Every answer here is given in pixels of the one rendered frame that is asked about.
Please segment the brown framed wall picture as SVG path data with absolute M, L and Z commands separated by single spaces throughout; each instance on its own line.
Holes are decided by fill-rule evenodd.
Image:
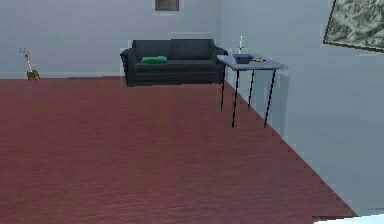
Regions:
M 155 0 L 156 11 L 178 11 L 179 0 Z

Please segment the house plant in green pot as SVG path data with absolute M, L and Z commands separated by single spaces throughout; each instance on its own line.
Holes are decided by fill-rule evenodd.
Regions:
M 37 70 L 33 69 L 31 66 L 30 59 L 29 59 L 30 52 L 27 51 L 25 48 L 20 48 L 19 52 L 23 54 L 25 60 L 27 61 L 27 66 L 28 66 L 28 70 L 26 73 L 27 79 L 29 81 L 39 79 L 40 78 L 39 72 Z

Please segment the blue box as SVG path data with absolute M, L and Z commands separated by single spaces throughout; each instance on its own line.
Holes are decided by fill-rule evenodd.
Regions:
M 237 64 L 249 64 L 253 59 L 251 54 L 233 54 L 233 57 Z

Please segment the grey table with black legs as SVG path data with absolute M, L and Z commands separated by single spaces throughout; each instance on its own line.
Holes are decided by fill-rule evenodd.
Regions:
M 268 104 L 267 104 L 266 114 L 265 114 L 265 118 L 264 118 L 264 124 L 267 124 L 276 71 L 288 69 L 288 66 L 281 64 L 279 62 L 273 61 L 271 59 L 266 59 L 266 58 L 263 58 L 263 59 L 266 59 L 265 62 L 251 61 L 249 64 L 237 64 L 234 57 L 233 57 L 233 54 L 232 55 L 218 55 L 217 59 L 219 61 L 221 61 L 222 63 L 224 63 L 229 68 L 231 68 L 233 71 L 236 72 L 236 84 L 237 85 L 239 84 L 239 77 L 240 77 L 241 71 L 251 70 L 252 74 L 255 74 L 256 70 L 272 70 L 273 71 L 271 87 L 270 87 L 270 92 L 269 92 L 269 98 L 268 98 Z M 237 85 L 235 86 L 235 94 L 238 94 L 238 86 Z

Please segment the green cushion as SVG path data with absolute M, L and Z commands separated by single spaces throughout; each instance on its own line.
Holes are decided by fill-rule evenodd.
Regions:
M 142 57 L 141 62 L 145 64 L 162 64 L 167 63 L 168 58 L 166 56 L 145 56 Z

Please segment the green framed wall picture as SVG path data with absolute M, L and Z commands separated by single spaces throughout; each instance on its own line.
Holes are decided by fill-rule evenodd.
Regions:
M 323 43 L 384 53 L 384 0 L 332 0 Z

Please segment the black sofa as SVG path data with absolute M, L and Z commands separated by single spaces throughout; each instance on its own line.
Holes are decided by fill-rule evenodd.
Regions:
M 134 40 L 120 53 L 128 87 L 145 85 L 221 84 L 228 52 L 213 39 Z M 145 64 L 145 56 L 166 56 L 167 63 Z

